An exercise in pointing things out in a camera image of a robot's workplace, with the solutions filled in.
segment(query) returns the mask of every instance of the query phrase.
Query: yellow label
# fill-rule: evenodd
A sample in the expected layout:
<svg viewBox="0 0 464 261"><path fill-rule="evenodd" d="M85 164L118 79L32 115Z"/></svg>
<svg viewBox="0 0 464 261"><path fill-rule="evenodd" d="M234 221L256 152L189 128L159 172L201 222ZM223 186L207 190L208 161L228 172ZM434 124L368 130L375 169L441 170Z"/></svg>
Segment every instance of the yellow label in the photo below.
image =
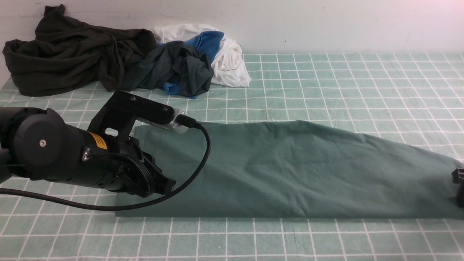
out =
<svg viewBox="0 0 464 261"><path fill-rule="evenodd" d="M106 142L105 140L103 140L102 137L100 137L99 135L95 134L95 133L92 133L92 132L89 132L92 137L95 139L95 143L97 144L97 147L100 148L100 149L104 149L104 150L107 150L108 147L106 146Z"/></svg>

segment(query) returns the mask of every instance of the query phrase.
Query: green cloth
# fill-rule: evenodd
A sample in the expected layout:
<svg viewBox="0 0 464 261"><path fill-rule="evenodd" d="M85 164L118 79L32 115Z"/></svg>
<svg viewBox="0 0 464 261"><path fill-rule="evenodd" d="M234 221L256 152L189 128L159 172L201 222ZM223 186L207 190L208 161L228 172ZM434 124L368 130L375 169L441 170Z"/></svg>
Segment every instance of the green cloth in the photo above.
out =
<svg viewBox="0 0 464 261"><path fill-rule="evenodd" d="M212 149L196 180L173 198L117 216L462 218L451 172L464 164L382 138L305 121L203 123ZM139 126L135 138L178 186L206 142ZM118 194L117 205L148 199Z"/></svg>

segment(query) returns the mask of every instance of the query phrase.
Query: wrinkled fabric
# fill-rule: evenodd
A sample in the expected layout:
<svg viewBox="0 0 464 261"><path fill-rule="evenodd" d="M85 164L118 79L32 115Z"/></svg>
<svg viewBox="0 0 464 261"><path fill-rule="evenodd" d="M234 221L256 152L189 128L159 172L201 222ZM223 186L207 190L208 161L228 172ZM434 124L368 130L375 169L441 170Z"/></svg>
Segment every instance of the wrinkled fabric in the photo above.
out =
<svg viewBox="0 0 464 261"><path fill-rule="evenodd" d="M195 46L200 52L204 52L210 60L213 60L216 54L218 53L221 40L224 36L223 32L219 31L206 31L200 33L198 36L193 37L192 39L186 41L188 45ZM179 94L179 84L178 83L166 83L163 86L163 89L168 95L178 95Z"/></svg>
<svg viewBox="0 0 464 261"><path fill-rule="evenodd" d="M50 96L97 80L108 91L119 89L129 59L156 48L149 30L92 26L64 12L64 5L46 6L35 40L6 42L6 66L20 94Z"/></svg>
<svg viewBox="0 0 464 261"><path fill-rule="evenodd" d="M184 191L117 216L238 218L463 218L447 156L305 121L203 123L211 154ZM135 138L163 173L186 181L206 148L201 131L139 126ZM117 205L142 199L117 195Z"/></svg>
<svg viewBox="0 0 464 261"><path fill-rule="evenodd" d="M121 89L161 89L166 83L179 84L179 95L192 97L207 92L213 69L204 52L182 41L166 43L145 58L134 55L125 67Z"/></svg>
<svg viewBox="0 0 464 261"><path fill-rule="evenodd" d="M207 31L219 30L203 24L178 24L154 28L155 39L159 43L187 41ZM242 59L242 48L227 34L224 34L219 51L212 59L212 67L214 76L211 83L213 84L229 87L248 87L250 85L251 77Z"/></svg>

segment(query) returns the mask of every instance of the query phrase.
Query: black cable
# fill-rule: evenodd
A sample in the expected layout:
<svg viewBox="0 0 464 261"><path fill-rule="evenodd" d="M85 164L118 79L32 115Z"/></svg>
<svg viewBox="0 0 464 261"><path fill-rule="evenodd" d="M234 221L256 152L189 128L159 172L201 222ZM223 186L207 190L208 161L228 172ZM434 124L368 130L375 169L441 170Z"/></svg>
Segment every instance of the black cable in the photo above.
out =
<svg viewBox="0 0 464 261"><path fill-rule="evenodd" d="M180 193L183 191L192 181L198 176L200 173L201 169L203 166L205 166L205 163L208 159L209 153L211 151L211 140L208 135L208 132L206 129L199 123L197 123L194 119L179 115L177 117L178 122L182 125L185 125L186 127L189 128L196 128L199 129L203 132L205 135L206 139L206 152L205 155L203 156L203 159L201 160L200 164L198 165L197 169L193 172L193 174L190 176L187 181L185 181L180 187L169 193L168 195L162 196L160 198L139 203L139 204L133 204L133 205L127 205L127 206L94 206L94 205L88 205L88 204L82 204L74 201L69 201L65 200L62 198L57 198L53 196L48 196L48 195L43 195L43 194L38 194L34 192L29 192L29 191L23 191L23 190L18 190L18 189L2 189L0 188L0 194L5 194L5 195L13 195L13 196L23 196L23 197L28 197L28 198L34 198L34 199L39 199L39 200L44 200L44 201L49 201L53 203L58 203L74 208L79 208L79 209L87 209L87 210L97 210L97 211L126 211L126 210L132 210L132 209L140 209L144 207L148 207L154 204L158 204L160 202L163 202L176 194Z"/></svg>

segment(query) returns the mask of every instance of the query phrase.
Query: pile of clothes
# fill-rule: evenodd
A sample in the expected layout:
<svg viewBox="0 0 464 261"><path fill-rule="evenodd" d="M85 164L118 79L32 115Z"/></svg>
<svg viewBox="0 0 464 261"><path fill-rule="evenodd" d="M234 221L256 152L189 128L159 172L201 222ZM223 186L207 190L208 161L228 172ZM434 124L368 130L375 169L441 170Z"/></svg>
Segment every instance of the pile of clothes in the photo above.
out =
<svg viewBox="0 0 464 261"><path fill-rule="evenodd" d="M61 94L100 81L107 91L164 89L196 98L211 83L248 87L242 50L207 25L120 30L93 26L45 7L32 41L11 40L3 49L20 94Z"/></svg>

